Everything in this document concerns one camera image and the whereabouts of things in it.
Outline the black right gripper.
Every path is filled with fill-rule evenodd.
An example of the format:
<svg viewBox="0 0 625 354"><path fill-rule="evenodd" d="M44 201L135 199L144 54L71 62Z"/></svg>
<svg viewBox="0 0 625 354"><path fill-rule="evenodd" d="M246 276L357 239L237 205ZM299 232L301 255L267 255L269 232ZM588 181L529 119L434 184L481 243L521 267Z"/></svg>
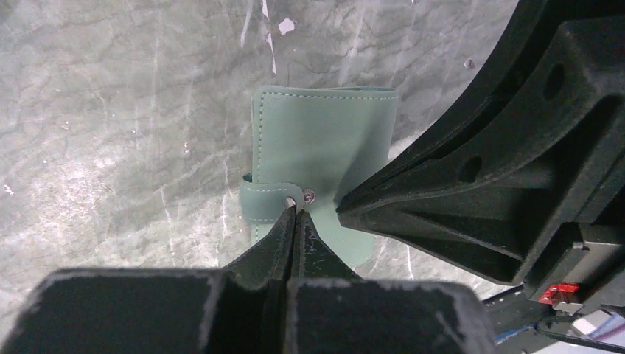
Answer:
<svg viewBox="0 0 625 354"><path fill-rule="evenodd" d="M562 23L457 150L383 168L342 225L407 243L566 312L624 305L624 19Z"/></svg>

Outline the green card holder wallet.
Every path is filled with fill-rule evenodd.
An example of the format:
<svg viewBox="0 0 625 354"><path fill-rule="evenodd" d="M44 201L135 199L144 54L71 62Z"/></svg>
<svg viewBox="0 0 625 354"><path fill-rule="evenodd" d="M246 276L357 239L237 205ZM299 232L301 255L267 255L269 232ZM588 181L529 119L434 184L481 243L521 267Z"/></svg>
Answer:
<svg viewBox="0 0 625 354"><path fill-rule="evenodd" d="M345 264L367 261L374 236L341 226L336 209L387 164L398 104L392 88L259 88L251 98L251 169L239 192L252 241L293 201Z"/></svg>

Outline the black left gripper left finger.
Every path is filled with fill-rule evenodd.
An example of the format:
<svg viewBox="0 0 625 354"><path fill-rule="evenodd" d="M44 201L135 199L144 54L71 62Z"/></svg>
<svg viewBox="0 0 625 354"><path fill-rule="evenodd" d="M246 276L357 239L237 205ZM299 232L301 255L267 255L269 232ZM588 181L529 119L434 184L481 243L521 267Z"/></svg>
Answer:
<svg viewBox="0 0 625 354"><path fill-rule="evenodd" d="M3 353L280 353L295 207L225 268L66 268L27 297Z"/></svg>

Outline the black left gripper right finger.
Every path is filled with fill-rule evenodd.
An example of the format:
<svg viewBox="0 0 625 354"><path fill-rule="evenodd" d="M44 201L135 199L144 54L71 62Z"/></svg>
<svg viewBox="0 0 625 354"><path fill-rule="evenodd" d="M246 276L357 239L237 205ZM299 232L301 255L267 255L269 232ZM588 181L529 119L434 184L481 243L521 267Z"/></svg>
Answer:
<svg viewBox="0 0 625 354"><path fill-rule="evenodd" d="M313 277L293 261L286 353L495 353L472 289L454 282Z"/></svg>

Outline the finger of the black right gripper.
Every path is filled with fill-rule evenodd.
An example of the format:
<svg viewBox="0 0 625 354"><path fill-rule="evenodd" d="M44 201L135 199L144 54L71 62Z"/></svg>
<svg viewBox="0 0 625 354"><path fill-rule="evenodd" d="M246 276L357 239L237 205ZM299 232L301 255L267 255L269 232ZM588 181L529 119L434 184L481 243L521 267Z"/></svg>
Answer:
<svg viewBox="0 0 625 354"><path fill-rule="evenodd" d="M483 112L499 112L534 71L566 21L624 14L623 1L519 1L491 55L462 95L415 142L386 166L411 169L457 150L488 123Z"/></svg>

